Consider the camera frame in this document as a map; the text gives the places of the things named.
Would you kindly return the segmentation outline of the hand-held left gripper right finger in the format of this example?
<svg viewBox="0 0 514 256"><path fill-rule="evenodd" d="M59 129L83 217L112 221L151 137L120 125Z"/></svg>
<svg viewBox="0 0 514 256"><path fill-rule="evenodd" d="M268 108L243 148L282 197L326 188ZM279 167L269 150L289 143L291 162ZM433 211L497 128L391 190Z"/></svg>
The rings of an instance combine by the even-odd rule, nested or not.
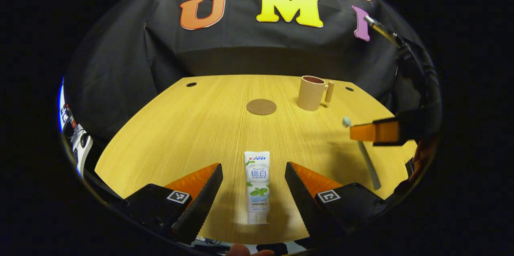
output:
<svg viewBox="0 0 514 256"><path fill-rule="evenodd" d="M298 163L286 163L285 180L316 245L352 234L389 206L360 183L342 185Z"/></svg>

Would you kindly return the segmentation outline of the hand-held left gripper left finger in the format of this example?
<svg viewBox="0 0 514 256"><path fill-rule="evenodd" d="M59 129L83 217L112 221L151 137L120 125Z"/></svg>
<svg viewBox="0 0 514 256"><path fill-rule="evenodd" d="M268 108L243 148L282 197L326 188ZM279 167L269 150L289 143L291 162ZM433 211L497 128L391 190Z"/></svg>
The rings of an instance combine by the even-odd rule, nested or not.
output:
<svg viewBox="0 0 514 256"><path fill-rule="evenodd" d="M149 183L122 201L122 212L164 238L190 244L211 210L223 181L213 163L165 186Z"/></svg>

